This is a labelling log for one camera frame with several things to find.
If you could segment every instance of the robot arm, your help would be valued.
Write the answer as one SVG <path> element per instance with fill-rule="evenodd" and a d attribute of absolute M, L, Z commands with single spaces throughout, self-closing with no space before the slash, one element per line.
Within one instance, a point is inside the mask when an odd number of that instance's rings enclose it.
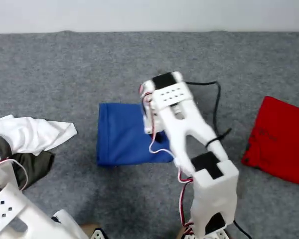
<path fill-rule="evenodd" d="M 208 153 L 188 157 L 186 136 L 193 136 L 202 145 L 217 136 L 200 114 L 182 75 L 172 72 L 156 76 L 141 85 L 140 94 L 145 133 L 164 130 L 176 167 L 193 177 L 191 221 L 195 236 L 200 239 L 223 230 L 234 220 L 239 172 L 219 141 L 208 145 Z"/>

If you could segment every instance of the blue fabric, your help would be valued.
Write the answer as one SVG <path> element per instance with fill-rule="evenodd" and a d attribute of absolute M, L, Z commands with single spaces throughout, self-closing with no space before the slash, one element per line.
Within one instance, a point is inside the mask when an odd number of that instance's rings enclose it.
<path fill-rule="evenodd" d="M 139 104 L 101 103 L 99 107 L 97 164 L 118 166 L 141 163 L 167 163 L 173 158 L 165 152 L 151 154 L 151 136 L 144 134 L 143 116 Z M 169 149 L 166 134 L 162 143 L 152 149 Z"/>

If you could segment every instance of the red fabric bag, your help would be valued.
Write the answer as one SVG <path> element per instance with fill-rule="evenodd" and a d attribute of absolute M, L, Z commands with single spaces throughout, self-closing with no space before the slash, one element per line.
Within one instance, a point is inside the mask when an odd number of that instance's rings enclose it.
<path fill-rule="evenodd" d="M 266 96 L 242 163 L 299 184 L 299 107 Z"/>

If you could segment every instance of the carpet floor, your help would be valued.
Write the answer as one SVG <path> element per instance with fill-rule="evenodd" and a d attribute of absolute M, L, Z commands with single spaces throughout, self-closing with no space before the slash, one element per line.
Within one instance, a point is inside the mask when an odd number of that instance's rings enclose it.
<path fill-rule="evenodd" d="M 0 117 L 73 122 L 78 130 L 53 150 L 50 173 L 26 196 L 48 215 L 64 208 L 78 223 L 98 222 L 113 239 L 175 238 L 181 185 L 174 164 L 105 169 L 95 152 L 99 103 L 138 102 L 139 83 L 174 70 L 222 85 L 219 129 L 233 129 L 223 146 L 240 171 L 237 222 L 255 239 L 299 238 L 299 185 L 240 162 L 265 95 L 299 106 L 299 33 L 0 35 Z M 190 88 L 212 123 L 216 88 Z M 188 190 L 187 216 L 191 200 Z M 233 225 L 228 230 L 245 238 Z"/>

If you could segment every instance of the wire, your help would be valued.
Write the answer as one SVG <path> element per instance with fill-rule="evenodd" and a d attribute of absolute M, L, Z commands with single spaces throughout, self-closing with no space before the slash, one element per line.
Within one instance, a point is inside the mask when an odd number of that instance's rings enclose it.
<path fill-rule="evenodd" d="M 28 173 L 27 173 L 25 167 L 24 167 L 22 164 L 20 164 L 18 161 L 16 161 L 15 159 L 4 159 L 4 160 L 1 160 L 1 161 L 0 161 L 0 165 L 3 164 L 3 163 L 7 163 L 7 162 L 14 162 L 14 163 L 16 163 L 20 168 L 22 168 L 22 169 L 24 170 L 24 174 L 25 174 L 26 181 L 25 181 L 24 186 L 21 188 L 21 191 L 23 191 L 23 190 L 26 188 L 26 186 L 27 186 L 27 184 L 28 184 L 28 182 L 29 182 L 29 176 L 28 176 Z"/>
<path fill-rule="evenodd" d="M 179 196 L 179 215 L 180 215 L 180 220 L 181 220 L 181 224 L 183 225 L 183 227 L 188 227 L 193 224 L 193 222 L 185 223 L 185 214 L 184 214 L 184 208 L 183 208 L 183 200 L 184 200 L 186 186 L 192 182 L 193 182 L 193 179 L 184 184 L 184 187 L 181 190 L 180 196 Z"/>
<path fill-rule="evenodd" d="M 149 106 L 150 106 L 150 113 L 151 113 L 151 121 L 152 121 L 152 133 L 153 133 L 153 138 L 152 138 L 152 141 L 149 145 L 149 152 L 150 153 L 153 153 L 153 154 L 156 154 L 156 153 L 159 153 L 159 152 L 166 152 L 168 153 L 169 155 L 171 155 L 173 157 L 173 159 L 175 159 L 175 155 L 168 149 L 165 149 L 165 148 L 162 148 L 162 149 L 159 149 L 157 151 L 153 151 L 152 150 L 152 146 L 153 144 L 155 143 L 155 139 L 156 139 L 156 130 L 155 130 L 155 121 L 154 121 L 154 113 L 153 113 L 153 110 L 151 108 L 151 105 L 150 105 L 150 102 L 149 102 Z M 178 168 L 178 176 L 177 176 L 178 180 L 180 183 L 185 183 L 181 193 L 180 193 L 180 196 L 179 196 L 179 214 L 180 214 L 180 220 L 181 220 L 181 224 L 184 226 L 184 227 L 187 227 L 191 224 L 193 224 L 192 222 L 188 222 L 188 223 L 185 223 L 185 215 L 184 215 L 184 208 L 183 208 L 183 199 L 184 199 L 184 193 L 185 193 L 185 189 L 186 189 L 186 186 L 189 184 L 189 183 L 192 183 L 193 182 L 193 179 L 192 178 L 188 178 L 188 179 L 182 179 L 181 178 L 181 169 Z"/>
<path fill-rule="evenodd" d="M 242 229 L 239 225 L 238 225 L 238 223 L 236 222 L 236 220 L 234 219 L 234 225 L 243 233 L 243 234 L 245 234 L 246 235 L 246 237 L 248 237 L 249 239 L 253 239 L 252 237 L 251 237 L 251 235 L 249 235 L 244 229 Z"/>
<path fill-rule="evenodd" d="M 180 168 L 178 168 L 178 175 L 177 175 L 177 178 L 178 178 L 178 181 L 179 181 L 180 183 L 188 183 L 188 182 L 190 182 L 190 181 L 193 180 L 192 177 L 187 178 L 187 179 L 182 179 L 182 178 L 181 178 L 181 169 L 180 169 Z"/>
<path fill-rule="evenodd" d="M 159 153 L 159 152 L 166 152 L 166 153 L 168 153 L 170 156 L 172 156 L 173 159 L 175 159 L 175 155 L 174 155 L 170 150 L 168 150 L 168 149 L 161 148 L 161 149 L 159 149 L 159 150 L 157 150 L 157 151 L 153 151 L 153 150 L 152 150 L 152 146 L 153 146 L 153 144 L 155 143 L 155 139 L 156 139 L 157 132 L 156 132 L 156 130 L 155 130 L 154 113 L 153 113 L 153 110 L 152 110 L 152 108 L 151 108 L 150 102 L 149 102 L 149 107 L 150 107 L 150 113 L 151 113 L 152 134 L 153 134 L 152 141 L 151 141 L 151 143 L 150 143 L 150 145 L 149 145 L 149 152 L 150 152 L 150 153 L 153 153 L 153 154 L 157 154 L 157 153 Z"/>

